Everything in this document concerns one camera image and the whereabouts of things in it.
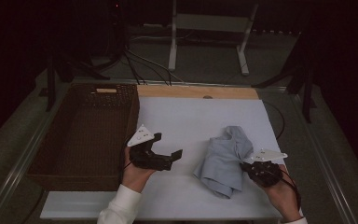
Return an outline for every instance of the white metal frame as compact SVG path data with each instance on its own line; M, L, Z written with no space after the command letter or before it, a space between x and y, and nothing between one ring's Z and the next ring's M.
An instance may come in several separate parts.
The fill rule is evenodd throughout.
M170 51L170 60L168 69L174 71L176 67L176 30L177 29L193 29L193 30L211 30L226 32L244 32L244 38L240 45L237 46L237 54L240 62L241 73L245 76L249 75L249 68L245 57L245 47L252 31L255 13L258 4L254 4L252 14L249 18L245 17L226 17L226 16L206 16L182 14L176 11L176 0L172 3L172 43Z

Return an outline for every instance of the white table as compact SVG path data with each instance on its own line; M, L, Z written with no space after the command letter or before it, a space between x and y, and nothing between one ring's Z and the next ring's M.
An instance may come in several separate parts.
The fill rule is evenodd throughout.
M192 175L204 158L209 138L228 125L241 126L254 145L280 151L260 100L141 97L138 126L162 133L157 154L183 149L170 171L152 175L144 189L138 220L231 220L279 217L265 193L244 175L243 191L216 197ZM96 218L114 192L50 192L41 218Z

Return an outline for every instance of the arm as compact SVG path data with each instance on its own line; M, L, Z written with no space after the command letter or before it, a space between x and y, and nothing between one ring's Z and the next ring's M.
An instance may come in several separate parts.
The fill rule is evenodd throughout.
M280 165L280 168L287 173L284 165ZM292 180L285 173L283 173L283 179L293 184ZM281 213L283 220L280 223L307 223L307 220L298 211L296 194L288 185L280 181L272 187L260 188L266 192L271 204Z
M125 148L125 164L122 185L116 197L109 203L98 217L98 224L130 224L138 213L141 192L147 180L155 172L135 167L130 163L130 148Z

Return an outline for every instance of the gray cloth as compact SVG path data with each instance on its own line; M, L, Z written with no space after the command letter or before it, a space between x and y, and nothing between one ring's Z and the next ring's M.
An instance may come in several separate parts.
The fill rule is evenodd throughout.
M231 198L242 191L240 162L253 152L253 145L240 126L228 126L221 137L211 138L205 159L194 175L217 196Z

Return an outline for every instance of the black cable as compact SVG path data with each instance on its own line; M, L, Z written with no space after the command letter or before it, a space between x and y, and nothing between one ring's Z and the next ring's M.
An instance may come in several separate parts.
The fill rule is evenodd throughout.
M132 162L129 162L127 165L124 166L123 170L125 170Z
M136 62L136 63L139 63L139 64L141 64L141 65L143 65L143 66L145 66L145 67L148 67L148 68L151 69L153 72L155 72L155 73L162 79L162 81L165 82L165 84L166 84L167 86L170 86L170 84L167 83L167 81L164 79L164 77L163 77L158 71L156 71L154 68L152 68L151 66L149 66L149 65L147 65L147 64L145 64L145 63L141 63L141 62L139 62L139 61L136 61L136 60L134 60L134 59L132 59L132 58L130 58L130 60L132 60L132 61L134 61L134 62Z
M119 61L119 58L116 60L111 60L107 63L101 63L98 65L94 65L94 66L92 66L92 69L101 72L101 71L104 71L106 69L109 69L109 68L115 66L118 63L118 61Z
M131 69L132 74L135 77L136 82L138 83L138 85L141 85L141 83L139 82L139 78L143 81L144 85L146 85L145 80L141 76L139 76L139 74L136 72L135 68L133 67L133 65L131 63L130 58L127 56L126 53L124 53L124 57L126 57L127 61L129 62L130 69Z
M40 204L40 201L42 201L44 193L45 193L45 191L42 189L40 191L39 198L37 199L36 203L34 204L34 207L31 209L31 211L28 213L28 215L22 220L21 224L26 223L28 221L28 219L30 218L30 216L34 213L34 210L36 210L36 207Z
M292 181L293 184L289 183L287 180L283 179L283 177L280 177L278 175L275 175L274 173L268 171L268 170L264 170L264 172L273 175L275 178L280 179L283 183L285 183L286 185L288 185L296 194L296 201L297 201L297 209L300 210L301 208L301 195L298 192L298 188L297 185L295 184L295 181L293 181L292 177L290 177L289 174L287 174L285 171L281 170L282 172L284 172Z
M152 62L152 61L150 61L150 60L147 60L146 58L143 58L143 57L141 57L141 56L139 56L139 55L137 55L137 54L132 53L132 52L131 52L130 50L128 50L128 49L127 49L126 51L127 51L129 54L131 54L131 55L133 55L133 56L135 56L135 57L137 57L137 58L139 58L139 59L142 59L142 60L144 60L144 61L146 61L146 62L148 62L148 63L152 63L152 64L154 64L154 65L157 65L158 67L163 68L164 70L166 70L166 71L168 72L168 74L169 74L171 77L175 77L177 80L179 80L179 81L185 83L181 78L179 78L179 77L177 77L176 75L174 75L168 68L162 66L161 64L154 63L154 62Z
M283 134L284 128L285 128L285 126L286 126L283 113L281 112L281 110L280 110L277 106L275 106L275 105L273 105L273 104L271 104L271 103L269 103L269 102L266 102L266 101L264 101L264 100L263 100L263 103L265 103L266 105L272 106L276 111L278 111L279 115L280 115L281 118L282 118L282 129L281 129L281 131L278 133L278 135L276 136L276 139L278 140L278 139L281 137L281 135Z
M124 169L127 168L131 163L124 165L124 162L126 160L124 150L127 147L128 142L133 137L135 133L131 134L126 140L124 140L123 145L121 146L121 150L119 153L119 162L118 162L118 184L121 184L123 182L123 175L124 175Z
M190 32L184 36L177 36L176 39L186 39L187 37L191 36L194 33L194 30L190 30ZM168 35L138 35L134 38L131 38L130 41L134 41L137 39L172 39L171 34Z

